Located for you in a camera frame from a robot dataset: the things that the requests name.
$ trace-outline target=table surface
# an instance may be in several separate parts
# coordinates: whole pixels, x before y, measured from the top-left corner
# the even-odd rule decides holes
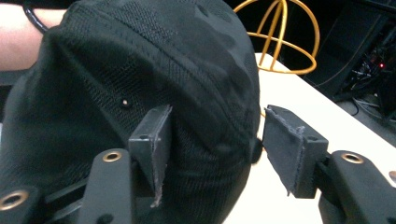
[[[264,64],[271,62],[265,56]],[[275,68],[286,69],[277,63]],[[396,171],[396,148],[359,123],[320,92],[295,75],[260,71],[262,107],[277,105],[292,111],[329,140],[328,151],[347,150],[371,160],[388,182]],[[258,136],[262,136],[264,118]],[[318,198],[295,199],[287,191],[265,152],[252,165],[245,190],[242,192],[225,224],[231,223],[322,223]]]

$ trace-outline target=black strap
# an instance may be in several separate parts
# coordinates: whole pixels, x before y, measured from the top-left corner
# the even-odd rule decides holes
[[[35,13],[33,12],[32,7],[30,6],[30,4],[23,4],[23,11],[27,17],[27,19],[29,19],[29,21],[33,24],[33,26],[35,28],[37,28],[37,30],[41,33],[44,34],[48,31],[48,27],[46,25],[44,25],[41,20],[35,15]]]

